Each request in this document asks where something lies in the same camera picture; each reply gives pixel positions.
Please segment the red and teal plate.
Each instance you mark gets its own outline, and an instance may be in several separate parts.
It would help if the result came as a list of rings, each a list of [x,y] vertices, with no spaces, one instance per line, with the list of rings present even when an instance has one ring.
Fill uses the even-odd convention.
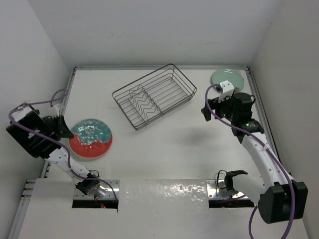
[[[84,159],[96,159],[105,155],[113,141],[107,124],[99,119],[84,119],[77,122],[70,131],[74,137],[68,139],[71,151]]]

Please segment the light green plate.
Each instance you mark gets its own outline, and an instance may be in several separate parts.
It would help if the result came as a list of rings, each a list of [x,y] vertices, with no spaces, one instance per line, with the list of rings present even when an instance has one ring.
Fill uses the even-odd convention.
[[[218,69],[211,76],[211,84],[220,84],[224,81],[229,81],[236,92],[241,91],[245,84],[243,76],[231,69]]]

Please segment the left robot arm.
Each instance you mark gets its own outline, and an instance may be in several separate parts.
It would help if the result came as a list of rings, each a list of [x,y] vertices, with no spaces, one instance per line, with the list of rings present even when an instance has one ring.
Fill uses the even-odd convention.
[[[84,195],[93,196],[100,182],[85,166],[71,157],[70,150],[61,139],[73,139],[64,116],[46,116],[27,104],[21,105],[8,114],[10,125],[7,132],[34,158],[42,158],[57,165]]]

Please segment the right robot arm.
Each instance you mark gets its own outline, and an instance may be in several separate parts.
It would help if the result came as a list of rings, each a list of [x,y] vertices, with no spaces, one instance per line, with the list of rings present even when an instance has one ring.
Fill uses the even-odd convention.
[[[255,97],[233,93],[221,99],[205,99],[201,109],[206,121],[212,118],[231,127],[233,135],[251,156],[263,180],[262,184],[248,178],[245,170],[226,172],[224,189],[244,193],[256,206],[267,224],[292,222],[304,215],[308,188],[297,182],[283,167],[268,144],[261,124],[252,117]]]

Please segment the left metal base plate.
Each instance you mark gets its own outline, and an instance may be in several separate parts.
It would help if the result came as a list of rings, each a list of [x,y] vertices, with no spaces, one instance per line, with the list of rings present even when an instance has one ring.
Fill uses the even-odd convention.
[[[119,198],[118,180],[93,180],[76,186],[73,199],[75,200],[117,200]]]

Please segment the metal base plate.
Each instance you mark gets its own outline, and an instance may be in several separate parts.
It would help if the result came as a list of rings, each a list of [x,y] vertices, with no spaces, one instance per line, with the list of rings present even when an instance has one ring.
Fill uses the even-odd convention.
[[[206,181],[207,195],[210,200],[249,199],[240,191],[227,191],[224,189],[223,179],[212,179]]]
[[[93,180],[76,186],[73,199],[75,200],[117,200],[119,198],[118,180]]]

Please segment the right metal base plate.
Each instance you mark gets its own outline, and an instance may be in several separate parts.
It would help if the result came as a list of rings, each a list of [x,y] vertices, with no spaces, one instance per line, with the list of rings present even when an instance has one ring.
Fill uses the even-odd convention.
[[[249,199],[240,191],[227,191],[224,189],[223,179],[212,179],[206,181],[207,195],[210,200]]]

